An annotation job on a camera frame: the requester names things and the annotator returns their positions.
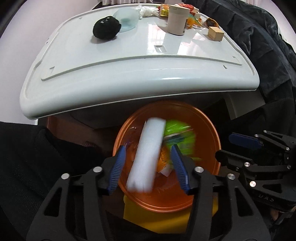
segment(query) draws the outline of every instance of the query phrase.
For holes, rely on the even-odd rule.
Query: black fuzzy ball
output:
[[[98,39],[111,40],[116,36],[120,28],[121,24],[119,21],[112,16],[108,16],[95,23],[93,34]]]

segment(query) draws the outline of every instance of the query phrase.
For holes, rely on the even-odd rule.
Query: brown object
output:
[[[217,27],[217,28],[220,28],[219,27],[219,24],[212,18],[208,18],[206,21],[205,21],[205,26],[207,28],[209,27]]]
[[[113,155],[120,145],[126,146],[126,163],[119,179],[119,186],[125,195],[139,206],[153,212],[169,213],[183,210],[192,205],[193,197],[182,191],[174,170],[168,177],[156,173],[151,193],[131,193],[126,189],[126,181],[133,165],[142,128],[150,117],[174,119],[190,125],[196,134],[194,156],[202,159],[198,165],[214,175],[218,174],[220,168],[219,162],[215,159],[216,151],[221,148],[218,134],[209,118],[199,109],[183,102],[159,101],[148,104],[131,115],[117,135]]]
[[[224,32],[217,27],[209,27],[207,35],[214,41],[222,41]]]

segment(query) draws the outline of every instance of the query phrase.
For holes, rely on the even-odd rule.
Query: wooden cube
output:
[[[208,37],[214,41],[222,41],[224,32],[217,27],[209,27]]]

